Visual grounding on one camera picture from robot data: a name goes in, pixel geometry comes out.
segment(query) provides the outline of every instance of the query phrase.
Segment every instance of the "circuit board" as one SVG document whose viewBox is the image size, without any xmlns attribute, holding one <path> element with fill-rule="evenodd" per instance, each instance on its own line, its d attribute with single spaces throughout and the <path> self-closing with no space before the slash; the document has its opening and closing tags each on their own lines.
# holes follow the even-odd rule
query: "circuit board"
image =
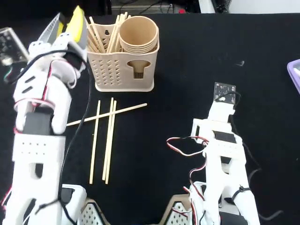
<svg viewBox="0 0 300 225">
<path fill-rule="evenodd" d="M 236 91 L 236 87 L 231 84 L 215 82 L 214 100 L 219 96 L 224 95 L 230 91 Z M 220 100 L 225 103 L 235 104 L 235 98 L 236 98 L 235 94 L 229 94 L 223 96 L 222 99 Z"/>
<path fill-rule="evenodd" d="M 0 62 L 10 66 L 18 62 L 27 62 L 28 53 L 12 28 L 0 29 Z"/>
</svg>

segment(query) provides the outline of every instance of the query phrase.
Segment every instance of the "black cable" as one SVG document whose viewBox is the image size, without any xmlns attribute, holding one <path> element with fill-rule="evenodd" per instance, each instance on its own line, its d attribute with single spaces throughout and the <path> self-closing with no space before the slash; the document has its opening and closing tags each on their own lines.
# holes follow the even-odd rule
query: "black cable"
<svg viewBox="0 0 300 225">
<path fill-rule="evenodd" d="M 271 216 L 269 217 L 264 217 L 261 214 L 258 213 L 258 217 L 264 221 L 271 221 L 272 219 L 278 217 L 280 214 L 284 213 L 282 210 L 278 210 L 277 212 L 273 213 Z"/>
<path fill-rule="evenodd" d="M 229 91 L 229 92 L 227 92 L 227 93 L 225 93 L 225 94 L 220 95 L 219 97 L 217 97 L 217 98 L 215 99 L 215 101 L 216 101 L 216 102 L 222 102 L 222 101 L 220 100 L 222 97 L 224 97 L 224 96 L 226 96 L 226 95 L 231 95 L 231 94 L 235 94 L 235 95 L 239 96 L 239 98 L 236 100 L 236 102 L 235 102 L 235 104 L 234 104 L 234 106 L 233 106 L 233 109 L 235 109 L 235 108 L 238 106 L 238 104 L 240 103 L 240 99 L 242 98 L 242 95 L 241 95 L 240 93 L 238 93 L 237 91 L 231 90 L 231 91 Z"/>
<path fill-rule="evenodd" d="M 168 11 L 167 11 L 167 14 L 169 14 L 169 11 L 170 11 L 170 8 L 171 8 L 171 4 L 169 5 L 169 8 L 168 8 Z"/>
<path fill-rule="evenodd" d="M 227 93 L 225 93 L 225 94 L 223 94 L 223 95 L 220 95 L 219 97 L 217 97 L 217 98 L 215 99 L 215 101 L 220 101 L 220 100 L 219 100 L 220 98 L 222 98 L 222 97 L 224 97 L 224 96 L 226 96 L 226 95 L 229 95 L 229 94 L 236 94 L 236 95 L 239 96 L 238 100 L 236 101 L 236 103 L 235 103 L 234 106 L 233 106 L 233 108 L 235 109 L 236 106 L 239 104 L 240 99 L 241 99 L 241 94 L 238 93 L 238 92 L 236 92 L 236 91 L 229 91 L 229 92 L 227 92 Z M 236 126 L 235 126 L 235 123 L 234 123 L 234 120 L 233 120 L 233 115 L 230 115 L 229 118 L 230 118 L 230 123 L 231 123 L 231 125 L 232 125 L 233 132 L 234 132 L 236 135 L 240 136 L 240 134 L 239 134 L 239 132 L 238 132 Z M 261 171 L 262 168 L 261 168 L 260 164 L 257 162 L 257 160 L 254 158 L 254 156 L 252 155 L 252 153 L 251 153 L 249 147 L 248 147 L 244 142 L 243 142 L 243 146 L 244 146 L 244 148 L 246 149 L 246 152 L 248 153 L 248 155 L 250 156 L 250 158 L 252 159 L 252 161 L 253 161 L 253 162 L 256 164 L 256 166 L 258 167 L 257 169 L 253 170 L 253 171 L 249 174 L 249 176 L 248 176 L 248 183 L 249 183 L 249 186 L 250 186 L 250 182 L 251 182 L 251 179 L 253 178 L 254 174 L 256 174 L 258 171 Z M 264 220 L 264 221 L 271 221 L 272 219 L 276 218 L 277 216 L 279 216 L 279 215 L 282 214 L 282 213 L 284 213 L 282 210 L 278 210 L 277 212 L 273 213 L 271 216 L 269 216 L 269 217 L 264 217 L 264 216 L 262 216 L 259 212 L 257 212 L 258 217 L 259 217 L 260 219 Z"/>
<path fill-rule="evenodd" d="M 261 168 L 258 168 L 258 169 L 256 169 L 256 170 L 253 170 L 250 174 L 249 174 L 249 176 L 248 176 L 248 184 L 249 184 L 249 186 L 250 186 L 250 183 L 251 183 L 251 180 L 252 180 L 252 177 L 254 176 L 254 174 L 256 174 L 257 172 L 259 172 L 259 171 L 261 171 L 262 169 Z"/>
<path fill-rule="evenodd" d="M 162 1 L 162 0 L 159 0 L 159 1 L 157 1 L 157 2 L 155 2 L 155 3 L 153 3 L 153 4 L 151 4 L 148 8 L 144 9 L 142 12 L 139 12 L 139 14 L 142 14 L 142 13 L 146 12 L 146 11 L 147 11 L 148 9 L 150 9 L 152 6 L 154 6 L 154 5 L 156 5 L 156 4 L 159 4 L 161 1 Z"/>
<path fill-rule="evenodd" d="M 161 7 L 162 7 L 162 5 L 163 5 L 163 0 L 160 2 L 160 7 L 159 7 L 159 9 L 160 9 L 160 12 L 163 14 L 164 12 L 163 12 L 163 9 L 161 8 Z"/>
<path fill-rule="evenodd" d="M 119 1 L 119 3 L 122 4 L 122 6 L 121 6 L 120 9 L 119 9 L 119 14 L 122 13 L 122 8 L 123 8 L 124 6 L 126 6 L 126 5 L 128 5 L 128 4 L 131 4 L 131 3 L 134 3 L 134 2 L 136 2 L 136 1 L 138 1 L 138 0 Z"/>
<path fill-rule="evenodd" d="M 201 216 L 200 220 L 199 220 L 199 225 L 201 225 L 201 220 L 204 218 L 206 211 L 203 212 L 203 215 Z"/>
<path fill-rule="evenodd" d="M 66 151 L 66 154 L 65 154 L 65 157 L 64 157 L 64 161 L 62 163 L 62 167 L 61 167 L 61 170 L 60 170 L 60 182 L 59 182 L 59 191 L 58 191 L 58 197 L 56 200 L 50 202 L 50 203 L 45 203 L 45 204 L 42 204 L 39 206 L 38 210 L 36 211 L 36 213 L 38 213 L 41 209 L 49 206 L 49 205 L 52 205 L 56 202 L 60 202 L 65 214 L 66 214 L 66 217 L 68 218 L 68 220 L 73 224 L 73 225 L 76 225 L 76 222 L 74 222 L 72 220 L 72 218 L 70 217 L 68 211 L 67 211 L 67 208 L 65 206 L 65 204 L 62 202 L 61 200 L 61 189 L 62 189 L 62 172 L 63 172 L 63 169 L 64 169 L 64 165 L 65 165 L 65 162 L 66 162 L 66 159 L 67 159 L 67 156 L 68 156 L 68 153 L 69 153 L 69 150 L 72 146 L 72 144 L 74 143 L 83 123 L 84 123 L 84 119 L 86 118 L 87 114 L 88 114 L 88 111 L 89 111 L 89 108 L 90 108 L 90 101 L 91 101 L 91 90 L 92 90 L 92 73 L 90 72 L 90 69 L 88 67 L 88 63 L 80 56 L 78 55 L 77 53 L 73 52 L 73 51 L 70 51 L 70 50 L 53 50 L 53 51 L 50 51 L 50 52 L 46 52 L 46 53 L 43 53 L 43 54 L 40 54 L 38 56 L 36 56 L 33 60 L 31 60 L 27 66 L 22 70 L 22 72 L 13 80 L 8 80 L 8 79 L 4 79 L 4 81 L 7 83 L 7 84 L 13 84 L 15 82 L 17 82 L 28 70 L 29 68 L 40 58 L 44 57 L 44 56 L 47 56 L 47 55 L 51 55 L 51 54 L 54 54 L 54 53 L 68 53 L 68 54 L 71 54 L 73 56 L 75 56 L 77 59 L 79 59 L 84 65 L 85 65 L 85 68 L 87 69 L 87 72 L 88 72 L 88 75 L 89 75 L 89 96 L 88 96 L 88 102 L 87 102 L 87 105 L 86 105 L 86 109 L 85 109 L 85 112 L 82 116 L 82 119 L 78 125 L 78 128 L 77 130 L 75 131 L 68 147 L 67 147 L 67 151 Z"/>
</svg>

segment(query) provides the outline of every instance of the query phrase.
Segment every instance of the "red white black wire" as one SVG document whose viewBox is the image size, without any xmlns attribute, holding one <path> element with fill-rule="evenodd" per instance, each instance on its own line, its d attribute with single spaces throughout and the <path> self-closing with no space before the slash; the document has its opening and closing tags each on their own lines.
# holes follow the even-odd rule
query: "red white black wire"
<svg viewBox="0 0 300 225">
<path fill-rule="evenodd" d="M 207 145 L 208 142 L 209 142 L 206 138 L 203 138 L 203 137 L 200 137 L 200 136 L 170 137 L 170 138 L 168 138 L 168 139 L 166 140 L 167 146 L 168 146 L 170 149 L 172 149 L 172 150 L 174 150 L 174 151 L 176 151 L 176 152 L 178 152 L 178 153 L 180 153 L 180 154 L 182 154 L 183 156 L 186 156 L 186 157 L 198 155 L 198 154 L 201 154 L 201 153 L 204 151 L 204 150 L 201 150 L 201 151 L 194 152 L 194 153 L 191 153 L 191 154 L 186 154 L 186 153 L 184 153 L 183 151 L 181 151 L 180 149 L 176 148 L 175 146 L 173 146 L 173 145 L 171 145 L 171 144 L 169 143 L 169 141 L 171 141 L 171 140 L 186 139 L 186 138 L 196 138 L 196 139 L 201 139 L 203 145 Z"/>
</svg>

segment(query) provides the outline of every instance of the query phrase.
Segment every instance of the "paper cup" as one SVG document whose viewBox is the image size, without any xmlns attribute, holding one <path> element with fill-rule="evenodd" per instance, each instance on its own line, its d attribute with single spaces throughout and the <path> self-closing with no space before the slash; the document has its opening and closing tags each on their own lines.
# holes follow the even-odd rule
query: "paper cup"
<svg viewBox="0 0 300 225">
<path fill-rule="evenodd" d="M 121 25 L 119 36 L 124 49 L 147 51 L 158 41 L 158 27 L 147 17 L 133 16 Z"/>
</svg>

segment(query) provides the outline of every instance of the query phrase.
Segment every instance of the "beige plastic basket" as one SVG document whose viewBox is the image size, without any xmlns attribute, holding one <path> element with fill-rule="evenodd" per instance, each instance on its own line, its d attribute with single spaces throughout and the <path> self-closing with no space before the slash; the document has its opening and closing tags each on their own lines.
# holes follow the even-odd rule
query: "beige plastic basket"
<svg viewBox="0 0 300 225">
<path fill-rule="evenodd" d="M 95 24 L 105 50 L 108 47 L 114 24 Z M 145 54 L 127 52 L 94 53 L 88 52 L 96 89 L 98 91 L 151 91 L 154 88 L 154 71 L 159 50 L 159 38 L 155 50 Z M 147 61 L 143 73 L 134 71 L 131 62 Z"/>
</svg>

